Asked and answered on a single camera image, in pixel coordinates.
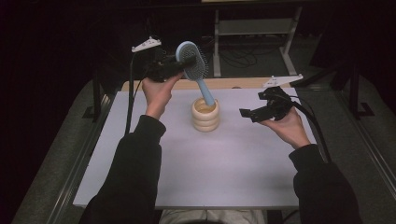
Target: wire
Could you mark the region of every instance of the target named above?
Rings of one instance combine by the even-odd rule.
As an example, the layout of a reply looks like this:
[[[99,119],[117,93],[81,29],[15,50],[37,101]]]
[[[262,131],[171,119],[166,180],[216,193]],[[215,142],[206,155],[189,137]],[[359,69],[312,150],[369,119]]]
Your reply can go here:
[[[306,105],[308,105],[309,110],[310,110],[311,113],[312,113],[312,116],[313,116],[314,118],[316,118],[315,113],[314,113],[314,109],[312,109],[312,106],[311,106],[305,99],[300,98],[300,97],[298,97],[298,96],[291,96],[291,97],[292,97],[292,98],[297,98],[297,99],[303,101]]]
[[[125,125],[125,133],[128,134],[131,129],[131,118],[132,112],[134,111],[134,56],[132,57],[131,63],[129,64],[129,100],[128,100],[128,114],[126,116],[126,125]]]
[[[136,98],[137,90],[139,90],[140,84],[142,83],[143,79],[146,78],[148,71],[149,70],[147,69],[145,74],[142,76],[142,79],[140,79],[140,81],[137,83],[136,90],[134,90],[134,98]]]
[[[257,55],[265,55],[265,54],[271,53],[281,46],[281,45],[278,45],[278,46],[274,47],[273,49],[270,49],[269,51],[265,51],[265,52],[256,52],[257,49],[259,49],[263,43],[264,43],[264,41],[261,41],[257,45],[252,46],[250,50],[244,51],[241,49],[233,50],[233,49],[231,49],[231,44],[226,42],[226,47],[228,48],[226,50],[231,54],[233,59],[231,57],[226,56],[224,53],[219,53],[219,56],[221,57],[221,59],[224,62],[226,62],[228,65],[230,65],[232,67],[247,68],[247,67],[257,64],[257,61],[258,61],[258,59],[256,57]],[[245,48],[246,46],[244,46],[243,44],[239,44],[239,46],[237,46],[237,47]]]
[[[299,109],[301,112],[303,112],[303,114],[305,114],[305,116],[306,116],[309,120],[311,120],[311,122],[312,122],[312,123],[314,124],[314,126],[315,126],[315,129],[316,129],[317,132],[318,132],[318,137],[319,137],[319,139],[320,139],[320,143],[322,144],[323,151],[324,151],[324,154],[325,154],[324,158],[326,158],[326,161],[327,161],[327,162],[331,162],[331,161],[332,161],[332,157],[330,156],[329,149],[327,148],[326,142],[325,142],[324,137],[323,137],[323,133],[322,133],[322,131],[321,131],[321,129],[320,129],[320,126],[319,126],[318,121],[317,121],[317,119],[315,118],[315,116],[312,115],[312,114],[310,114],[309,111],[306,110],[306,109],[305,109],[302,105],[300,105],[299,103],[297,103],[297,102],[295,102],[295,101],[291,101],[291,100],[289,100],[288,98],[286,98],[286,97],[284,97],[284,96],[282,96],[282,95],[278,95],[278,94],[268,94],[268,95],[281,98],[282,100],[291,103],[291,104],[294,105],[297,109]]]

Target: black sleeve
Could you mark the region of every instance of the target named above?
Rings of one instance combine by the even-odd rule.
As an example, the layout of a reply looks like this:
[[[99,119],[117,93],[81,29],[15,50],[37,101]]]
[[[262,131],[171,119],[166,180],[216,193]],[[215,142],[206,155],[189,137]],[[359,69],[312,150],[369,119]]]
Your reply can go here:
[[[151,223],[164,132],[158,120],[140,117],[134,132],[120,140],[106,181],[79,223]]]
[[[293,151],[290,159],[298,171],[294,190],[302,223],[362,223],[352,187],[334,163],[323,161],[317,145]]]

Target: person's right hand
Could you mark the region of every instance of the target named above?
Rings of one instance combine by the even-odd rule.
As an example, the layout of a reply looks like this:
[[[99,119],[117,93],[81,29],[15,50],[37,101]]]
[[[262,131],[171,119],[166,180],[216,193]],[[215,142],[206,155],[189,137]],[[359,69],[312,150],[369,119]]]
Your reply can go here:
[[[300,115],[295,107],[281,120],[264,120],[260,124],[272,129],[283,141],[291,144],[294,149],[311,144],[306,135]]]

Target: hand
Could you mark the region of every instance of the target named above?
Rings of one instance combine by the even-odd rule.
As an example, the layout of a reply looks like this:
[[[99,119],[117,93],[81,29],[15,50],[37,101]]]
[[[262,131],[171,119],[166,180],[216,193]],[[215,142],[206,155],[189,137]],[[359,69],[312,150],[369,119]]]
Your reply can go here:
[[[264,120],[260,124],[272,129],[283,141],[291,144],[294,149],[311,144],[306,135],[300,115],[295,107],[281,120]]]
[[[148,104],[146,109],[147,116],[160,119],[163,112],[165,112],[166,105],[172,98],[171,90],[183,74],[179,73],[175,77],[170,77],[165,82],[154,82],[148,77],[143,79],[142,89]]]

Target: blue hair brush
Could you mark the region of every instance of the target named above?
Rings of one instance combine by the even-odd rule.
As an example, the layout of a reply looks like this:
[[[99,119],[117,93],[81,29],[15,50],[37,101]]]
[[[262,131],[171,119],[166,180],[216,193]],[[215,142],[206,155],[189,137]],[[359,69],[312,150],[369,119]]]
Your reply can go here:
[[[183,63],[191,57],[196,58],[196,63],[194,65],[184,68],[184,76],[188,80],[196,81],[202,95],[204,96],[205,103],[207,105],[213,105],[215,103],[215,100],[213,99],[212,94],[210,94],[209,89],[204,83],[204,77],[208,73],[208,66],[204,55],[201,53],[200,50],[198,50],[197,46],[194,43],[190,41],[185,41],[181,43],[176,50],[176,60]]]

